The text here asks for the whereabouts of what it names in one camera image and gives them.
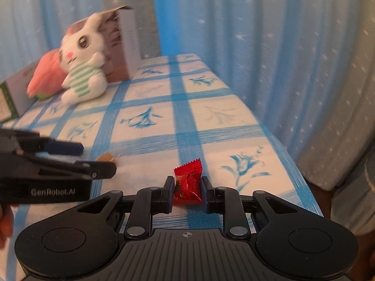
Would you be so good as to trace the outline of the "left hand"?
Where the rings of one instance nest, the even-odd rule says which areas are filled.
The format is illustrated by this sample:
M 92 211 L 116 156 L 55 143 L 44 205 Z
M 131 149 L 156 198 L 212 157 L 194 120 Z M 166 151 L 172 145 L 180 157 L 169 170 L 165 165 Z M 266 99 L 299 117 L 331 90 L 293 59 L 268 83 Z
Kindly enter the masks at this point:
M 13 234 L 14 215 L 9 205 L 2 205 L 1 221 L 0 221 L 0 248 L 5 247 L 8 238 Z

